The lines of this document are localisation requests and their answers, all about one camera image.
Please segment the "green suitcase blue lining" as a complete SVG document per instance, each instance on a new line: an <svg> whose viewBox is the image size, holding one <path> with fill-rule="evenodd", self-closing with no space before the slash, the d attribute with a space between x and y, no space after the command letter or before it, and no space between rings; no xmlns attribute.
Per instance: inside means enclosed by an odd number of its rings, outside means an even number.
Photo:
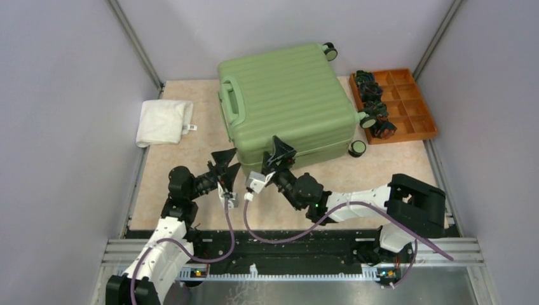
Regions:
<svg viewBox="0 0 539 305"><path fill-rule="evenodd" d="M219 64L219 101L244 173L259 172L279 137L295 167L343 156L359 122L322 44L308 43Z"/></svg>

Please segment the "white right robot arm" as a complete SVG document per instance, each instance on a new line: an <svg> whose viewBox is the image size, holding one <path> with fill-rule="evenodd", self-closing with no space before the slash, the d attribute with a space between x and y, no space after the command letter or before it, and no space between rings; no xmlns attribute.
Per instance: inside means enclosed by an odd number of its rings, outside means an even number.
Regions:
<svg viewBox="0 0 539 305"><path fill-rule="evenodd" d="M381 262L391 261L406 245L419 241L435 253L452 261L453 257L433 243L445 233L446 192L403 173L379 187L348 193L326 191L309 173L296 177L291 167L296 150L277 136L273 149L264 152L260 172L246 179L245 202L274 184L295 210L306 210L313 225L306 231L283 240L292 242L318 226L378 215L388 221L376 233L372 252Z"/></svg>

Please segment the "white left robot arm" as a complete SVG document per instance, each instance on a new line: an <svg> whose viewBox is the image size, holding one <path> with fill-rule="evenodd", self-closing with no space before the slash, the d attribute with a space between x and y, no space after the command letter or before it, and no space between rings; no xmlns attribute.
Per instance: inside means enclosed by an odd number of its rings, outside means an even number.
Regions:
<svg viewBox="0 0 539 305"><path fill-rule="evenodd" d="M233 185L239 163L233 163L236 149L212 152L207 172L195 176L189 168L177 166L168 174L168 195L156 229L143 249L121 275L106 283L106 304L162 304L182 268L189 262L205 265L227 259L236 246L229 209L236 201ZM216 258L201 258L204 246L192 224L198 213L195 199L218 192L230 235L229 250Z"/></svg>

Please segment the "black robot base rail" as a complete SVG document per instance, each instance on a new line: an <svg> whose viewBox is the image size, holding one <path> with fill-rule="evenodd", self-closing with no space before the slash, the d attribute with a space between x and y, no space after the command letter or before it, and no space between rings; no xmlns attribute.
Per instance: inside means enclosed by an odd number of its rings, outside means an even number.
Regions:
<svg viewBox="0 0 539 305"><path fill-rule="evenodd" d="M246 230L235 232L233 253L220 262L209 264L212 274L245 274L255 265L264 275L329 275L361 273L363 266L391 267L411 261L413 246L399 254L371 251L376 230L332 229L312 231L307 236L284 244L268 244L255 239Z"/></svg>

